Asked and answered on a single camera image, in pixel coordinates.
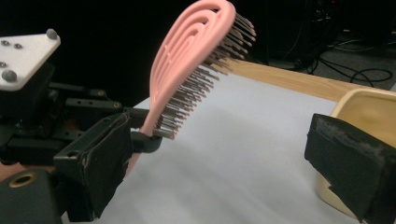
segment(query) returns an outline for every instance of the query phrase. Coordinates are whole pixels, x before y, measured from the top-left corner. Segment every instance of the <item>beige container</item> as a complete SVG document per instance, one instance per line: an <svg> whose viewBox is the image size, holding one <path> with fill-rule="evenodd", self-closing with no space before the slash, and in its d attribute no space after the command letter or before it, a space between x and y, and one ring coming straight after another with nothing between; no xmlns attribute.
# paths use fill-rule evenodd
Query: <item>beige container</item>
<svg viewBox="0 0 396 224"><path fill-rule="evenodd" d="M349 91L335 106L331 116L396 147L396 92L378 89ZM341 212L355 217L338 196L329 190L329 186L329 182L318 174L319 198Z"/></svg>

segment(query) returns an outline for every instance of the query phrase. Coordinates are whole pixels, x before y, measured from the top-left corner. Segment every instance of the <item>table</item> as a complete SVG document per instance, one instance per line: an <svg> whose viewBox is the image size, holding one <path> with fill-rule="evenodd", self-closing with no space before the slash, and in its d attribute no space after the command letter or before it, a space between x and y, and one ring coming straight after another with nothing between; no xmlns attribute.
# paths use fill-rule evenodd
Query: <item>table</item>
<svg viewBox="0 0 396 224"><path fill-rule="evenodd" d="M240 76L222 77L176 140L140 156L96 223L359 223L316 195L304 144L313 113L330 114L361 86L232 68Z"/></svg>

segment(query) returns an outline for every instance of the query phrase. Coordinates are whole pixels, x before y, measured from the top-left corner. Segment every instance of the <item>screw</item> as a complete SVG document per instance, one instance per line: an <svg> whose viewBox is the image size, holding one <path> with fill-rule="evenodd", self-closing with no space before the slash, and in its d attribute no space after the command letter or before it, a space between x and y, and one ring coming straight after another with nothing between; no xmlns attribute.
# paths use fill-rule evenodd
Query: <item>screw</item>
<svg viewBox="0 0 396 224"><path fill-rule="evenodd" d="M48 30L47 30L47 37L48 37L49 39L55 40L55 39L58 38L58 34L56 34L56 31L54 31L53 29L48 29Z"/></svg>
<svg viewBox="0 0 396 224"><path fill-rule="evenodd" d="M22 45L21 45L21 44L14 44L14 48L15 48L15 49L21 49L21 48L22 48Z"/></svg>
<svg viewBox="0 0 396 224"><path fill-rule="evenodd" d="M7 82L16 82L17 81L17 74L12 70L4 70L1 77L3 80Z"/></svg>
<svg viewBox="0 0 396 224"><path fill-rule="evenodd" d="M114 103L114 107L120 108L121 104L120 103Z"/></svg>
<svg viewBox="0 0 396 224"><path fill-rule="evenodd" d="M8 46L8 45L9 45L9 42L6 41L6 40L2 40L2 41L1 41L1 45L3 45L3 46Z"/></svg>

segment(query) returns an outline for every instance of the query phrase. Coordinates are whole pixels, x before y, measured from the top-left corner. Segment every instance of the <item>hairbrush bristle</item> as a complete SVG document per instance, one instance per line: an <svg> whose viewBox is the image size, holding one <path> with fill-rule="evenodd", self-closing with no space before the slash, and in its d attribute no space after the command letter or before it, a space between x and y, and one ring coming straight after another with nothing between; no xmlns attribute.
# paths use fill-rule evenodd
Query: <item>hairbrush bristle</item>
<svg viewBox="0 0 396 224"><path fill-rule="evenodd" d="M252 46L250 41L256 40L254 36L256 36L256 33L253 24L236 13L232 28L224 36L218 47L178 87L163 110L153 134L174 139L178 129L183 124L183 120L196 107L196 102L201 102L202 98L206 97L206 94L214 87L214 80L219 80L217 74L225 74L215 66L230 71L227 61L222 59L245 59L244 55L248 53L245 46Z"/></svg>

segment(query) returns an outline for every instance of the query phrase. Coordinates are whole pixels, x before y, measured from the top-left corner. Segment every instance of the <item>pink hairbrush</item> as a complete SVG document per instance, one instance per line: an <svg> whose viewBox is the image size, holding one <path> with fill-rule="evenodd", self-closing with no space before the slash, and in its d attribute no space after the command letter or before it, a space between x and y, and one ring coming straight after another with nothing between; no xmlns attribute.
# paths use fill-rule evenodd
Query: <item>pink hairbrush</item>
<svg viewBox="0 0 396 224"><path fill-rule="evenodd" d="M226 0L201 0L186 8L151 67L149 112L139 132L174 139L182 120L219 79L209 73L218 72L212 65L227 68L219 59L244 59L248 51L243 46L251 46L255 35L252 23ZM131 158L127 173L138 156Z"/></svg>

